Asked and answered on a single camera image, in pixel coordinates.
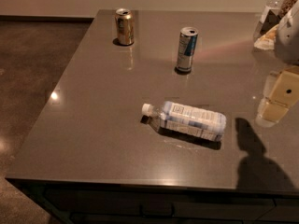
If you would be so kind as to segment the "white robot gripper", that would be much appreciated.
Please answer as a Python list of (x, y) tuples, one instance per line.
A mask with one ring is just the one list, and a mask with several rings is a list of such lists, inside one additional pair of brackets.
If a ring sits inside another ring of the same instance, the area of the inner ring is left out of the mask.
[[(299, 64), (299, 1), (278, 24), (275, 54), (284, 63)], [(262, 122), (278, 123), (287, 114), (287, 107), (292, 107), (298, 100), (299, 66), (291, 66), (278, 74), (269, 99), (261, 100), (257, 119)]]

